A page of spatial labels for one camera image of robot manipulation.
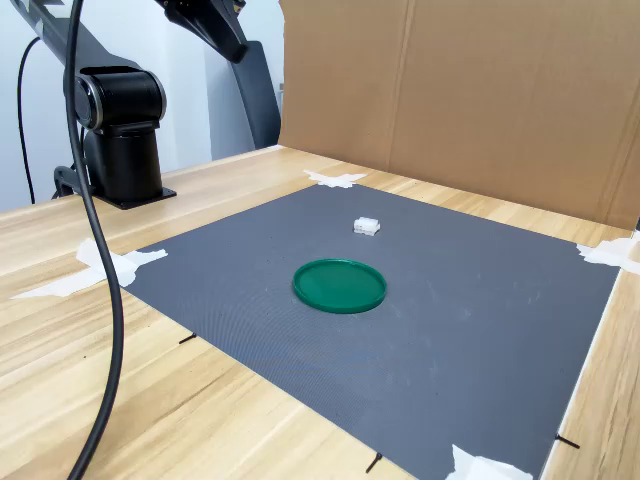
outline wooden table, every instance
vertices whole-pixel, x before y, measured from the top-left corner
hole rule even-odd
[[[96,201],[126,253],[312,184],[302,170],[595,246],[630,232],[287,148],[164,176],[176,198],[130,211]],[[66,298],[9,297],[81,270],[91,233],[79,197],[0,216],[0,477],[66,478],[94,421],[111,348],[104,282]],[[561,434],[550,479],[640,478],[640,278],[621,273]],[[116,405],[87,478],[411,478],[248,368],[122,292],[125,356]]]

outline green lid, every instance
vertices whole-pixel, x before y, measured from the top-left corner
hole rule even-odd
[[[307,263],[293,276],[293,289],[307,305],[331,313],[360,313],[384,300],[387,282],[369,265],[343,258]]]

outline power cord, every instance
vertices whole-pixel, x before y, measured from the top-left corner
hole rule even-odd
[[[69,139],[71,141],[71,152],[73,161],[76,164],[76,172],[80,182],[80,194],[84,202],[85,210],[91,231],[98,246],[98,252],[102,259],[107,282],[109,283],[109,292],[111,294],[111,309],[113,311],[113,346],[111,349],[111,364],[109,366],[109,376],[107,385],[102,397],[102,403],[98,410],[96,420],[89,432],[87,441],[76,460],[69,480],[78,480],[84,476],[89,462],[100,443],[104,429],[109,421],[113,403],[116,399],[118,391],[118,382],[120,380],[120,371],[122,369],[122,353],[124,348],[124,315],[122,312],[122,298],[120,296],[120,286],[118,285],[118,277],[113,267],[113,261],[109,254],[109,247],[102,233],[98,214],[96,213],[93,199],[89,193],[89,181],[87,179],[86,163],[84,153],[80,145],[78,130],[76,127],[76,102],[75,102],[75,73],[76,73],[76,47],[78,43],[78,29],[80,26],[80,13],[82,11],[83,0],[74,0],[71,7],[71,15],[69,17],[69,32],[67,37],[67,50],[64,70],[64,92],[65,103],[67,107],[67,127],[69,129]]]
[[[24,143],[24,131],[22,129],[22,74],[24,73],[24,65],[29,56],[29,52],[33,46],[40,41],[40,37],[36,37],[29,42],[27,48],[24,49],[22,60],[20,60],[20,69],[18,70],[18,87],[16,94],[18,97],[18,130],[20,131],[20,144],[22,145],[22,159],[24,160],[24,173],[27,175],[27,183],[29,184],[29,195],[31,195],[31,204],[36,203],[36,197],[33,193],[33,183],[31,182],[31,172],[29,171],[29,160],[27,159],[27,147]]]

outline small white block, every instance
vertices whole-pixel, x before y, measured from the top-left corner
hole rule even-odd
[[[360,217],[353,222],[353,231],[364,235],[373,236],[380,230],[380,222],[375,218]]]

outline cardboard backdrop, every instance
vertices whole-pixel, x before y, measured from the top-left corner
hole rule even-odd
[[[635,227],[640,2],[281,5],[281,144]]]

